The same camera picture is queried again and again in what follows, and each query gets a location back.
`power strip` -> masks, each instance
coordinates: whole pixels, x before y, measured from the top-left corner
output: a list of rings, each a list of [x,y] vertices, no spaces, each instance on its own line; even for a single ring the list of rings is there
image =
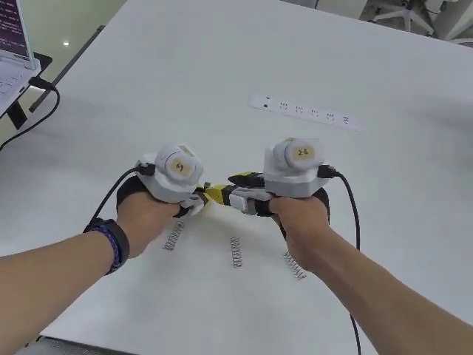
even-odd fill
[[[250,106],[255,109],[281,113],[286,116],[300,118],[318,124],[329,124],[331,126],[351,129],[352,131],[361,131],[361,125],[356,118],[341,115],[333,111],[317,109],[313,106],[294,104],[283,98],[276,98],[271,95],[251,96]]]

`spring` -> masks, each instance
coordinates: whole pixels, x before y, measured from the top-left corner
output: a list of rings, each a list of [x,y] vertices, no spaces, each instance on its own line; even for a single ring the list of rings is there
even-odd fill
[[[176,224],[174,225],[174,228],[172,229],[171,233],[168,236],[168,240],[166,241],[166,244],[164,245],[163,249],[169,250],[169,251],[174,250],[174,248],[176,247],[177,240],[179,239],[179,236],[185,226],[186,225],[182,223],[181,221],[176,222]]]
[[[294,277],[297,280],[302,280],[307,277],[303,268],[299,266],[299,264],[294,260],[293,256],[289,254],[289,251],[286,251],[282,257],[284,258],[287,266],[289,266],[290,270],[293,272]]]
[[[242,249],[240,248],[238,237],[230,238],[230,247],[231,259],[233,261],[234,268],[241,268],[243,266]]]

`hand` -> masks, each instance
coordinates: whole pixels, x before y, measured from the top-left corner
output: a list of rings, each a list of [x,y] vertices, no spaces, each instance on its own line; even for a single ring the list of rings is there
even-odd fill
[[[304,200],[280,197],[272,199],[270,210],[286,231],[290,254],[308,271],[315,272],[316,251],[331,237],[327,208],[315,197]]]
[[[178,204],[159,202],[148,192],[136,192],[126,197],[118,206],[117,224],[129,239],[129,257],[143,253],[179,209]]]

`white tabletop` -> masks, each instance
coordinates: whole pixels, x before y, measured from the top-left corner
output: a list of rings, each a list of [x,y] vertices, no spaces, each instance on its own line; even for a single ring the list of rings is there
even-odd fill
[[[187,143],[204,180],[224,183],[261,170],[266,146],[315,137],[353,187],[364,252],[473,322],[472,63],[469,48],[278,1],[128,0],[60,83],[60,109],[0,154],[0,251],[77,234],[164,142]],[[356,116],[364,131],[248,106],[266,93]],[[344,187],[327,190],[333,227],[354,241]],[[174,251],[165,241],[44,334],[134,354],[355,353],[347,312],[315,277],[293,278],[269,220],[213,205]]]

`forearm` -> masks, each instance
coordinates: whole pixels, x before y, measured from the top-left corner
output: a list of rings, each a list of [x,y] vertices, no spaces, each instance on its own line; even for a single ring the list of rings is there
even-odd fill
[[[327,231],[314,270],[380,354],[470,354],[473,327],[414,292]]]
[[[0,258],[0,355],[46,328],[110,269],[113,250],[97,232]]]

